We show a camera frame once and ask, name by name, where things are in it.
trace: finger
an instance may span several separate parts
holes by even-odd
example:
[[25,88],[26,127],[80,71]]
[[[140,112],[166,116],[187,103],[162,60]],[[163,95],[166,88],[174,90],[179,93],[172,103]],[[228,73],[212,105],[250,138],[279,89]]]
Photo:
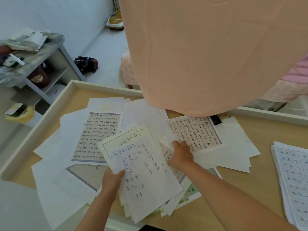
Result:
[[121,170],[117,175],[122,178],[124,174],[125,174],[125,169]]
[[172,144],[174,147],[178,147],[180,145],[179,141],[176,141],[176,140],[174,140]]
[[180,143],[180,145],[183,146],[183,147],[186,147],[186,146],[187,146],[187,143],[186,143],[186,141],[184,140],[184,141],[182,141],[182,142]]

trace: stack of papers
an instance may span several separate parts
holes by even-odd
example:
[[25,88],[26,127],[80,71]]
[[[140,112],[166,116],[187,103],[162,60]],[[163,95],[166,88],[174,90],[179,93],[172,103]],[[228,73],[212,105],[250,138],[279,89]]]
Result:
[[86,109],[62,116],[60,124],[34,151],[43,160],[32,167],[52,229],[93,202],[108,167],[113,173],[126,170],[119,198],[135,223],[157,212],[170,216],[199,198],[191,181],[167,165],[173,140],[185,140],[194,160],[219,177],[215,166],[249,172],[249,158],[260,154],[235,118],[217,126],[210,117],[169,120],[164,109],[144,99],[92,98]]
[[271,147],[288,221],[308,230],[308,150],[274,142]]

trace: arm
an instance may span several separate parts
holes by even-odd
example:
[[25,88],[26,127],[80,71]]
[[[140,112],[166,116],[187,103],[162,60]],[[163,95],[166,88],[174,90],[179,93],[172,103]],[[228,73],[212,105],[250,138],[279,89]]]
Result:
[[110,169],[105,171],[102,191],[95,198],[75,231],[104,230],[111,206],[120,188],[121,178],[124,174],[125,170],[120,171],[118,174],[113,174]]
[[298,230],[245,192],[195,163],[185,141],[172,143],[174,155],[168,164],[181,170],[195,184],[227,231]]

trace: forearm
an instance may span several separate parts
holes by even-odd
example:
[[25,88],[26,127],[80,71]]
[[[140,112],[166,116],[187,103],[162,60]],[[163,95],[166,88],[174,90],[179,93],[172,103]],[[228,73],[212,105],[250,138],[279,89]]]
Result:
[[95,198],[75,231],[103,231],[112,204],[113,199],[101,192]]
[[189,163],[181,170],[195,184],[227,231],[297,230],[266,206],[197,163]]

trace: pink patterned bed sheet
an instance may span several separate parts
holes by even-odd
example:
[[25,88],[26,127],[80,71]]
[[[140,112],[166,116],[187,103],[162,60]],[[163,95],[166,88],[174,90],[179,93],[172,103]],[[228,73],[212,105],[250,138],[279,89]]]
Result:
[[[125,84],[138,85],[134,77],[129,49],[121,58],[121,71]],[[308,95],[308,54],[264,93],[260,99],[287,103],[300,95]]]

